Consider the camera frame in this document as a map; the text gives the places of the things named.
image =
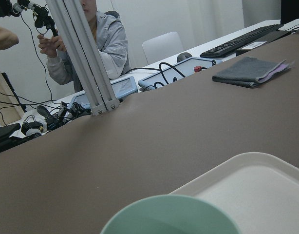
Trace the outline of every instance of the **black monitor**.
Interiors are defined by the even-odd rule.
[[[281,0],[281,24],[299,18],[299,0]]]

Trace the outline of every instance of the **white plastic tray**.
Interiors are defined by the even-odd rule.
[[[214,204],[243,234],[299,234],[299,169],[272,155],[234,156],[172,194]]]

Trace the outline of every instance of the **green bowl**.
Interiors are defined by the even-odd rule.
[[[120,210],[101,234],[240,234],[240,231],[225,213],[203,200],[158,195]]]

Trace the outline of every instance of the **brown tabletop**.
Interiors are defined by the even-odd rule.
[[[211,80],[243,56],[294,63],[257,88]],[[131,202],[244,152],[299,168],[299,34],[1,153],[0,234],[99,233]]]

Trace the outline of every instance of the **computer mouse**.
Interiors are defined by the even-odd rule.
[[[181,62],[181,61],[183,61],[185,59],[188,59],[189,57],[192,57],[192,55],[190,53],[183,52],[183,53],[181,53],[181,54],[178,55],[177,62]]]

